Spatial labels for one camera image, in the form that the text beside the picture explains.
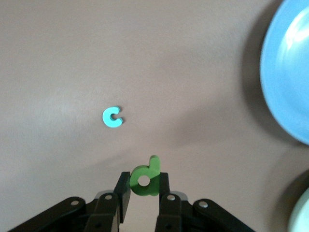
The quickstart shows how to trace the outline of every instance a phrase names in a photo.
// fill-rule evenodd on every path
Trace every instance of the silver screw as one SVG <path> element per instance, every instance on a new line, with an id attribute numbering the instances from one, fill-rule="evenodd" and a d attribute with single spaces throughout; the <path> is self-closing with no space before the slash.
<path id="1" fill-rule="evenodd" d="M 208 204 L 207 204 L 207 202 L 205 202 L 205 201 L 199 202 L 198 205 L 199 205 L 200 207 L 202 207 L 202 208 L 207 208 L 207 207 L 208 207 Z"/>
<path id="2" fill-rule="evenodd" d="M 174 201 L 176 199 L 176 197 L 174 195 L 169 195 L 168 196 L 168 200 L 170 201 Z"/>
<path id="3" fill-rule="evenodd" d="M 107 196 L 105 196 L 105 199 L 106 200 L 110 200 L 112 198 L 112 195 L 107 195 Z"/>
<path id="4" fill-rule="evenodd" d="M 72 202 L 71 202 L 71 205 L 72 205 L 72 206 L 75 206 L 75 205 L 78 205 L 78 203 L 79 203 L 79 201 L 75 200 L 75 201 L 72 201 Z"/>

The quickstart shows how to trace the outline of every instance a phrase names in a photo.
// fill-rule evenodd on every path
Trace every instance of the gray table surface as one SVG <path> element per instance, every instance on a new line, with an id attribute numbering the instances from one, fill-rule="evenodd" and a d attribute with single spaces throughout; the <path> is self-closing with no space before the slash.
<path id="1" fill-rule="evenodd" d="M 280 1 L 0 2 L 0 231 L 57 202 L 90 202 L 158 155 L 172 190 L 209 198 L 257 232 L 286 231 L 309 187 L 309 148 L 259 84 Z M 102 122 L 114 105 L 125 119 Z M 132 195 L 122 232 L 154 231 Z"/>

